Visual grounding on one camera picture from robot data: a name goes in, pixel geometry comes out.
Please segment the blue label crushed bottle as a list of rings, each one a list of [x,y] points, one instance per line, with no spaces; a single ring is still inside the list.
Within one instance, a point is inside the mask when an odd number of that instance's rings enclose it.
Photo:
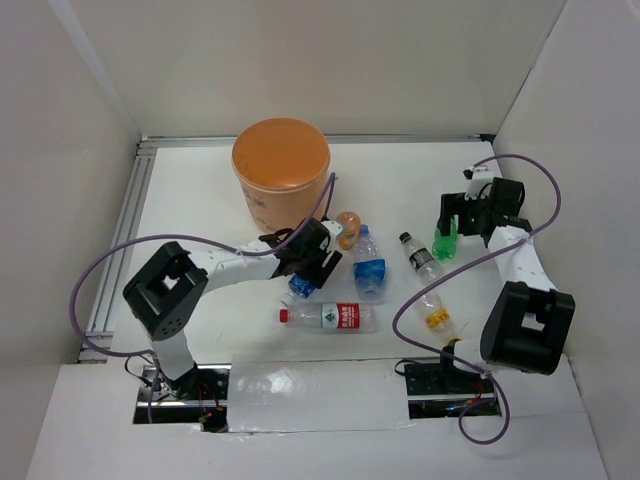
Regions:
[[[380,254],[367,225],[362,224],[353,247],[353,278],[359,298],[378,302],[385,287],[386,261]]]

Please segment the green Sprite bottle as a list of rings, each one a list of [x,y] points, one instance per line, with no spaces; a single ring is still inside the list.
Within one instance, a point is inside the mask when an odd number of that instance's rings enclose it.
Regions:
[[[454,217],[450,221],[449,235],[441,233],[439,228],[435,229],[432,243],[432,255],[438,261],[453,259],[457,251],[457,224]]]

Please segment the small orange bottle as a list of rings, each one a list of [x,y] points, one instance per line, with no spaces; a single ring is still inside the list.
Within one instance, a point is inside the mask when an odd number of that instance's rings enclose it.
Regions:
[[[351,211],[341,212],[337,215],[336,221],[343,230],[338,238],[338,244],[342,250],[351,250],[357,243],[360,235],[361,219]]]

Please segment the red label water bottle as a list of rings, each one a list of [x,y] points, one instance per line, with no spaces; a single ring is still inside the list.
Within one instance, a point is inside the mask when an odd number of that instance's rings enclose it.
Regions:
[[[279,311],[289,328],[322,334],[370,334],[378,330],[375,308],[361,303],[304,303]]]

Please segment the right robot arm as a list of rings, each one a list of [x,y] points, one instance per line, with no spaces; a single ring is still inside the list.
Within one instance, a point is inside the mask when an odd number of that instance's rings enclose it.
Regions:
[[[438,225],[479,236],[497,257],[503,287],[480,340],[452,340],[444,347],[436,379],[448,392],[460,391],[471,372],[513,369],[552,374],[561,359],[575,311],[574,298],[557,290],[537,256],[533,229],[520,216],[525,187],[519,181],[469,172],[464,193],[441,196]]]

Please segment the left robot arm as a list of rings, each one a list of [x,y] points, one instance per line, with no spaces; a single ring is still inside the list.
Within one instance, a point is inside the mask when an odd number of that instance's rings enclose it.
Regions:
[[[184,334],[202,296],[292,275],[320,289],[342,258],[336,247],[342,233],[338,222],[312,218],[298,231],[283,229],[240,247],[188,251],[175,241],[162,245],[126,284],[123,297],[151,341],[163,389],[184,399],[202,380]]]

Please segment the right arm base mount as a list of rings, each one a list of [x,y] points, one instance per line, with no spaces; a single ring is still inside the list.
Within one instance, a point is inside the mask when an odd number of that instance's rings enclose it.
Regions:
[[[436,361],[402,359],[394,372],[405,382],[411,420],[467,416],[500,416],[493,384],[479,374],[448,368]]]

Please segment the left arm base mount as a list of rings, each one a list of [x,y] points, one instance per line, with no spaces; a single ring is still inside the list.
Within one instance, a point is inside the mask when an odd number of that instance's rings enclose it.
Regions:
[[[178,389],[172,389],[162,377],[153,384],[156,371],[150,364],[140,373],[128,373],[138,380],[134,424],[195,424],[209,433],[228,430],[230,364],[199,365],[195,377]]]

